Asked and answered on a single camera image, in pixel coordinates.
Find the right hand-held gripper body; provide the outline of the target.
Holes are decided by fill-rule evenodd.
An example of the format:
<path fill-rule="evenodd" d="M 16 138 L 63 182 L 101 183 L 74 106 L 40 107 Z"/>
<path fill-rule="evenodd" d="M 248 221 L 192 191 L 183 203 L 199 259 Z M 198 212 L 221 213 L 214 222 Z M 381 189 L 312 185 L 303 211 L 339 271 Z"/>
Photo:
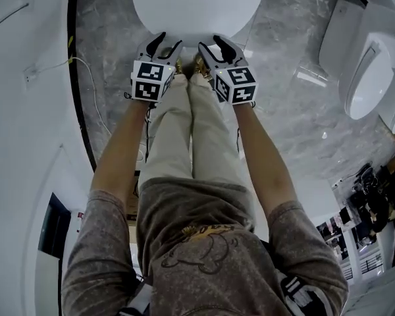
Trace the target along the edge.
<path fill-rule="evenodd" d="M 213 89 L 221 101 L 240 105 L 255 101 L 259 83 L 249 65 L 228 66 L 211 70 Z"/>

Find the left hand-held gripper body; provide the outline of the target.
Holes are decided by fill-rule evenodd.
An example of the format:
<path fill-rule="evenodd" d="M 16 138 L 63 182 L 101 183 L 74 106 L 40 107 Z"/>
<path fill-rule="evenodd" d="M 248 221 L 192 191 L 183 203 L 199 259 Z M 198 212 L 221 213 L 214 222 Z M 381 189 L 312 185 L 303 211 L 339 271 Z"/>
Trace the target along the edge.
<path fill-rule="evenodd" d="M 153 103 L 160 102 L 174 78 L 175 62 L 172 59 L 135 60 L 131 73 L 132 98 Z"/>

